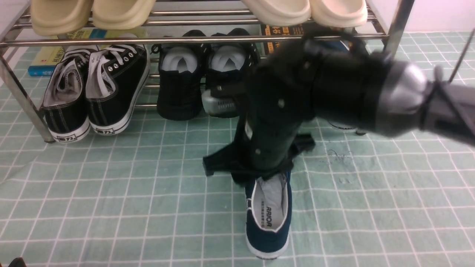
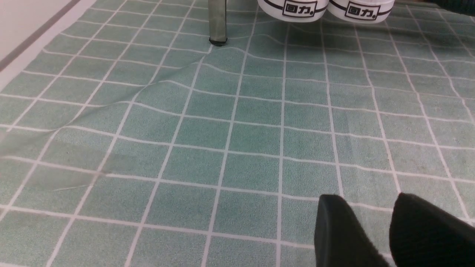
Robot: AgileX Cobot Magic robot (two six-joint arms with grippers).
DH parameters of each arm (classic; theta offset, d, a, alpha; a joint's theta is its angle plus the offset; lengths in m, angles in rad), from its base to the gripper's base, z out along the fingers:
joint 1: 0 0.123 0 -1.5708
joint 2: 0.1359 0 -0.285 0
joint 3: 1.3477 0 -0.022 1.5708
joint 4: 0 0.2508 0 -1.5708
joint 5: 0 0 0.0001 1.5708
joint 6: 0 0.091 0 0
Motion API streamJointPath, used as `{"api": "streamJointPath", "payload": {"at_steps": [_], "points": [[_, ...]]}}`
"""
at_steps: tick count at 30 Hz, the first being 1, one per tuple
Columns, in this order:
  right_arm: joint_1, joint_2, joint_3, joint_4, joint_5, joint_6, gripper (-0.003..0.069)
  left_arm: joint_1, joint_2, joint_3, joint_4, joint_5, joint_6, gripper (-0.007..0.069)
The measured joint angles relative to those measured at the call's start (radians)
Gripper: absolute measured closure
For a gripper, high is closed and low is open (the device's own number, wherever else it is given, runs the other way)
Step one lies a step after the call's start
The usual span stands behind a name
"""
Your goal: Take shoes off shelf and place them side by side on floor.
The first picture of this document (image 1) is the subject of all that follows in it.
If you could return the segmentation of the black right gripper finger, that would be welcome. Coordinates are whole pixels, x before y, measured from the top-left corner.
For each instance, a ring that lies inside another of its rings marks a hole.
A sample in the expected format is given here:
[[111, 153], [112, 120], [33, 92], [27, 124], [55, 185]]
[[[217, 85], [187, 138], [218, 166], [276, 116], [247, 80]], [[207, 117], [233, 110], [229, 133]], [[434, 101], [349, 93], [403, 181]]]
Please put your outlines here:
[[304, 152], [311, 152], [316, 146], [315, 140], [309, 133], [298, 134], [291, 144], [291, 156], [295, 158]]

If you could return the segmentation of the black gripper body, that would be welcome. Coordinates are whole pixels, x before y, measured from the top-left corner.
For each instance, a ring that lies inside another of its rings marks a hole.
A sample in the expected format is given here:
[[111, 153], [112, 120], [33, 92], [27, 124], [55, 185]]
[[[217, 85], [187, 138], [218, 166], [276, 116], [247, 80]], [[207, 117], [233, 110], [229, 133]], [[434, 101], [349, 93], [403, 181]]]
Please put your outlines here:
[[291, 144], [300, 126], [315, 118], [311, 84], [315, 60], [326, 50], [322, 41], [295, 39], [251, 69], [239, 82], [226, 86], [240, 113], [234, 140], [242, 170], [231, 174], [236, 184], [248, 184], [293, 168]]

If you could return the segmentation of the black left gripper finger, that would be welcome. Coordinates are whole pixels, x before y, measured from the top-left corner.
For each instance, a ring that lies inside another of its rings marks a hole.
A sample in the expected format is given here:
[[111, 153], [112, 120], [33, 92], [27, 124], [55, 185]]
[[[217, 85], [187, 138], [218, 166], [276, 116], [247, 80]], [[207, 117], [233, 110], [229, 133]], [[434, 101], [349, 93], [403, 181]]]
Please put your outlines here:
[[215, 172], [236, 173], [242, 170], [239, 162], [239, 149], [235, 144], [229, 144], [219, 151], [203, 157], [204, 172], [207, 177]]

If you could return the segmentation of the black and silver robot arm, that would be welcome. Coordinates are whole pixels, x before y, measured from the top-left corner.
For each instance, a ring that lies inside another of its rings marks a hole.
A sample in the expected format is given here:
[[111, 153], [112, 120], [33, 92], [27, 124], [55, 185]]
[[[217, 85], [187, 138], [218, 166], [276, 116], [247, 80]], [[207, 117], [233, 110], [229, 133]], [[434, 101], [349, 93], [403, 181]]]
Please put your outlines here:
[[349, 53], [315, 34], [284, 42], [240, 82], [225, 88], [241, 111], [234, 140], [205, 156], [206, 176], [232, 174], [238, 184], [292, 170], [315, 147], [303, 122], [331, 122], [395, 138], [412, 130], [474, 145], [474, 88], [434, 81], [389, 53]]

